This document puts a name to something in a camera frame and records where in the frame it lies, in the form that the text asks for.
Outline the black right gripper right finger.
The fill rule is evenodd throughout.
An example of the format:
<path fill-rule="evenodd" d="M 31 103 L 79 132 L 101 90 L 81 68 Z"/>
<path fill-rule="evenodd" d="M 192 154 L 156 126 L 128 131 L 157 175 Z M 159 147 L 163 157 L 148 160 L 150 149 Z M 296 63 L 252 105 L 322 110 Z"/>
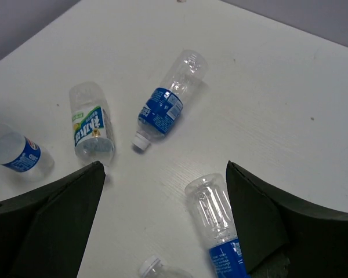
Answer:
<path fill-rule="evenodd" d="M 348 213 L 283 191 L 234 162 L 226 184 L 251 277 L 348 277 Z"/>

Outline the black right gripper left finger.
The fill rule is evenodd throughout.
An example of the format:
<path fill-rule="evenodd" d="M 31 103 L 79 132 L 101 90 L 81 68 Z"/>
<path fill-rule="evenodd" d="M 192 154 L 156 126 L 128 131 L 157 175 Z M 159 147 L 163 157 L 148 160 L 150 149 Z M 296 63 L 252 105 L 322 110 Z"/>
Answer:
<path fill-rule="evenodd" d="M 105 181 L 93 162 L 0 202 L 0 277 L 77 277 Z"/>

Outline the clear bottle white cap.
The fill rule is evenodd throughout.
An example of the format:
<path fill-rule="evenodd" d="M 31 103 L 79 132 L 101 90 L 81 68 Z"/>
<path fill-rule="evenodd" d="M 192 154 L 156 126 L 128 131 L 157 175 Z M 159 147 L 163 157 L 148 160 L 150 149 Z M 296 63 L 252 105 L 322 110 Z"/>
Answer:
<path fill-rule="evenodd" d="M 164 265 L 155 255 L 146 259 L 138 272 L 141 278 L 193 278 L 189 272 Z"/>

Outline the clear bottle light blue label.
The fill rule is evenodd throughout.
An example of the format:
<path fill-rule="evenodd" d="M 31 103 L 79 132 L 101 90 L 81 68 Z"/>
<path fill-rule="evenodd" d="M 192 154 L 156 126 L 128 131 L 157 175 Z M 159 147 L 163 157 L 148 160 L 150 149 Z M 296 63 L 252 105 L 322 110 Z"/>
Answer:
<path fill-rule="evenodd" d="M 226 183 L 213 173 L 189 183 L 186 205 L 217 277 L 249 277 L 242 256 Z"/>

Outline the clear bottle dark blue label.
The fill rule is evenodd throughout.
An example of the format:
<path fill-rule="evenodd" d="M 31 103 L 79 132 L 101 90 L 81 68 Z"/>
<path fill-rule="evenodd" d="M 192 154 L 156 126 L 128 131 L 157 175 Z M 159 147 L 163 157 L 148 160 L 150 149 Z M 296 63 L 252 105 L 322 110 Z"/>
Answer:
<path fill-rule="evenodd" d="M 144 152 L 152 142 L 166 137 L 186 103 L 198 92 L 207 70 L 207 62 L 198 52 L 184 50 L 179 54 L 138 115 L 134 149 Z"/>

